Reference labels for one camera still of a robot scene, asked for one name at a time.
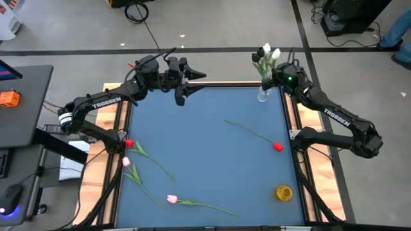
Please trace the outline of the pink artificial tulip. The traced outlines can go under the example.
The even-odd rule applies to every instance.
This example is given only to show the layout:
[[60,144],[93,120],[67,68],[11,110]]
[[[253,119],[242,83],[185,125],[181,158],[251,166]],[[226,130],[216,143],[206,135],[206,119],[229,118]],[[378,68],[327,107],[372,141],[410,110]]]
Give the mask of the pink artificial tulip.
[[139,177],[139,174],[137,172],[136,165],[131,163],[130,159],[128,157],[123,157],[121,159],[122,166],[126,169],[129,170],[129,173],[124,173],[125,176],[127,176],[129,179],[131,179],[133,182],[135,182],[137,185],[142,188],[142,190],[146,193],[146,195],[152,199],[156,204],[158,204],[162,209],[167,210],[167,208],[162,205],[160,202],[158,202],[144,187],[142,184],[142,181]]
[[179,197],[176,196],[176,195],[167,195],[166,200],[167,200],[169,203],[172,203],[172,204],[208,207],[208,208],[220,210],[220,211],[222,211],[222,212],[226,212],[226,213],[228,213],[228,214],[230,214],[230,215],[233,215],[233,216],[240,217],[240,215],[237,214],[237,213],[235,213],[235,212],[231,212],[231,211],[225,210],[225,209],[223,209],[223,208],[220,208],[220,207],[217,207],[217,206],[214,206],[214,205],[208,205],[208,204],[204,204],[204,203],[199,203],[199,202],[197,202],[197,201],[192,201],[192,200],[180,200]]

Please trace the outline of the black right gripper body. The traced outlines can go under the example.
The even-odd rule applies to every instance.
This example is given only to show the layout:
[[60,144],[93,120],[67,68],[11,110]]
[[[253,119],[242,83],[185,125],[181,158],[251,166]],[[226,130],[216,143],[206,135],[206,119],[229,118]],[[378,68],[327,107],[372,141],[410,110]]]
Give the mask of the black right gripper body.
[[283,71],[272,71],[272,84],[276,87],[283,87],[286,83],[286,77]]

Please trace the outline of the black desk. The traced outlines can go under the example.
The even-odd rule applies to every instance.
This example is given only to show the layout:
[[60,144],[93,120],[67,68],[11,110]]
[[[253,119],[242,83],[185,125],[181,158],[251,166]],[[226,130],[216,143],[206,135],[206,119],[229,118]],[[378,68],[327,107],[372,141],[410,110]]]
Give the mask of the black desk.
[[19,80],[0,81],[0,92],[15,90],[19,105],[0,106],[0,149],[31,144],[53,72],[52,65],[17,67]]

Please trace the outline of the monitor with blue screen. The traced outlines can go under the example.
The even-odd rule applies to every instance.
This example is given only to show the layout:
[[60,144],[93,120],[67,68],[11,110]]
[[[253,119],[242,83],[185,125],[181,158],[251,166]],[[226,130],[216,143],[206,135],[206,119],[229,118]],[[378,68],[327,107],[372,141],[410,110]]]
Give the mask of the monitor with blue screen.
[[0,81],[21,79],[22,74],[0,60]]

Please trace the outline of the black equipment cabinet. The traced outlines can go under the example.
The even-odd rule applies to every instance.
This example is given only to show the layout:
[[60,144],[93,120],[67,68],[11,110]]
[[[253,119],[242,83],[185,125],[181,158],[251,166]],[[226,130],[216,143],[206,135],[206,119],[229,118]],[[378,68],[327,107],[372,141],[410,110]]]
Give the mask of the black equipment cabinet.
[[326,0],[320,25],[327,37],[363,33],[392,0]]

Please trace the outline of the red artificial tulip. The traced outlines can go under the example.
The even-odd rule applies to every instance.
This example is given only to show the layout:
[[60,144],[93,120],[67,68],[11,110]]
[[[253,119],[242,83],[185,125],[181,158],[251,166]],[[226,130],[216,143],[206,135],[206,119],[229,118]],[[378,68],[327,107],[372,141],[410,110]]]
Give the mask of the red artificial tulip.
[[255,132],[255,131],[251,130],[250,128],[246,127],[245,125],[243,125],[243,124],[241,124],[241,123],[237,123],[237,122],[235,122],[235,121],[231,121],[231,120],[227,120],[227,119],[224,119],[224,121],[225,121],[226,123],[231,123],[231,124],[235,124],[235,125],[237,125],[237,126],[240,126],[240,127],[244,128],[244,129],[246,129],[248,132],[252,133],[253,135],[256,135],[256,136],[264,139],[265,141],[271,143],[272,146],[273,146],[273,148],[274,148],[276,151],[283,151],[283,145],[282,145],[281,143],[279,143],[279,142],[274,142],[274,141],[270,140],[269,138],[267,138],[267,137],[265,137],[265,136],[263,136],[263,135]]
[[145,156],[146,158],[149,158],[150,160],[152,160],[153,162],[155,162],[172,180],[175,179],[175,177],[168,171],[166,170],[163,165],[156,160],[155,158],[153,158],[151,155],[149,155],[144,149],[143,147],[140,145],[140,143],[137,140],[132,140],[132,139],[126,139],[125,140],[125,146],[130,148],[130,151],[133,151],[135,153],[139,153],[143,156]]

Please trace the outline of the white paper sheet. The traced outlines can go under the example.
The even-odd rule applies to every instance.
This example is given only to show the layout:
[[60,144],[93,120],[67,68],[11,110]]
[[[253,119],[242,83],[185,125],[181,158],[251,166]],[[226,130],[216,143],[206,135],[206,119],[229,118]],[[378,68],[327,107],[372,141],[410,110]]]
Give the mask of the white paper sheet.
[[[69,144],[86,153],[89,153],[90,144],[85,141],[69,141]],[[66,180],[80,178],[82,169],[83,164],[79,164],[65,157],[60,157],[60,171],[58,181],[63,182]]]

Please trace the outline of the person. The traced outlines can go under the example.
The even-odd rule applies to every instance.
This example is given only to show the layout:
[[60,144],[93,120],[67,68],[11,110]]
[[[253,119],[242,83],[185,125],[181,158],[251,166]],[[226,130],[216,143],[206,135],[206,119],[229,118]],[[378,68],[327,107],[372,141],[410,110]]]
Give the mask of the person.
[[399,51],[391,56],[391,60],[411,71],[411,42],[406,42],[406,44],[402,46],[403,35],[409,29],[411,29],[411,8],[405,10],[398,17],[376,47],[381,51],[398,47]]

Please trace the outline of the black desk crossbar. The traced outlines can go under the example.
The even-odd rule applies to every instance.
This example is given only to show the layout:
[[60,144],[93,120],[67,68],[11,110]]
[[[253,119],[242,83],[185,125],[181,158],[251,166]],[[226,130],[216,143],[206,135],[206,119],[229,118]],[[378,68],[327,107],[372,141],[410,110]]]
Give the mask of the black desk crossbar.
[[52,151],[79,164],[85,164],[88,154],[56,137],[48,132],[36,129],[32,144],[41,144],[46,150]]

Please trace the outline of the white artificial tulip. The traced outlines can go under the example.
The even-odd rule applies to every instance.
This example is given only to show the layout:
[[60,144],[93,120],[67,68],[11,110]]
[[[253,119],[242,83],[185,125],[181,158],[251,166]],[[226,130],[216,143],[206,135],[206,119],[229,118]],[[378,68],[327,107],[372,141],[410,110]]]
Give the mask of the white artificial tulip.
[[270,66],[271,66],[271,78],[272,78],[272,69],[275,69],[275,63],[281,55],[279,48],[276,48],[274,51],[270,52]]
[[271,52],[271,47],[269,43],[266,43],[263,46],[263,49],[266,54],[266,65],[267,65],[267,77],[271,78],[271,66],[270,66],[270,52]]

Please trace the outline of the black and yellow box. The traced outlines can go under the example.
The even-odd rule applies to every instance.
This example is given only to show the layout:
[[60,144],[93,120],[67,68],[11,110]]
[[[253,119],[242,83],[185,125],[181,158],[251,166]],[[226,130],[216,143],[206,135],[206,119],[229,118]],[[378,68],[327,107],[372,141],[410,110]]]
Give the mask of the black and yellow box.
[[111,8],[121,8],[131,3],[145,3],[154,0],[106,0]]

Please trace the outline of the black keyboard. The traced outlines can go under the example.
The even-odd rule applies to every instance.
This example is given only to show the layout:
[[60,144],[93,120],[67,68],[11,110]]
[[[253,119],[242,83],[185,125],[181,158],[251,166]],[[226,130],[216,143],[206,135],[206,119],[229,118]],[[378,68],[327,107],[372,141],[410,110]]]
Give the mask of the black keyboard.
[[0,150],[0,179],[7,177],[11,160],[12,151],[10,149]]

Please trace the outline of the clear glass vase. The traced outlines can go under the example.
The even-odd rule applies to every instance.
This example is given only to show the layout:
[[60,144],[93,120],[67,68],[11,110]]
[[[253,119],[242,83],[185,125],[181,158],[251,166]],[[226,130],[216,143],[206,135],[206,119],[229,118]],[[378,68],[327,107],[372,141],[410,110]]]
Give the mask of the clear glass vase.
[[260,102],[265,102],[268,99],[268,96],[271,94],[272,89],[263,90],[262,87],[258,90],[257,99]]

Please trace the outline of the black computer mouse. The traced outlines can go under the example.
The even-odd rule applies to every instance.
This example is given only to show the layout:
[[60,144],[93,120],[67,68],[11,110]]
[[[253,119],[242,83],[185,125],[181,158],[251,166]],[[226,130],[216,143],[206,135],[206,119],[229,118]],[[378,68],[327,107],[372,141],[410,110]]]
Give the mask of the black computer mouse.
[[8,216],[13,213],[21,198],[23,186],[21,184],[13,184],[9,186],[4,194],[0,197],[0,214]]

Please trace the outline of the black artificial tulip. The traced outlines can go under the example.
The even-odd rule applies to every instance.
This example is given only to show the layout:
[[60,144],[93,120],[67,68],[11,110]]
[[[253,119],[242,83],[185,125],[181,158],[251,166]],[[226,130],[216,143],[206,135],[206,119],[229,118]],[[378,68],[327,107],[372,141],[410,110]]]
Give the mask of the black artificial tulip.
[[261,75],[261,82],[265,83],[267,81],[267,65],[266,65],[266,54],[262,47],[257,50],[257,55],[259,57],[258,67]]
[[261,87],[267,90],[267,70],[265,69],[264,55],[260,56],[258,53],[251,54],[252,65],[256,68],[261,77]]

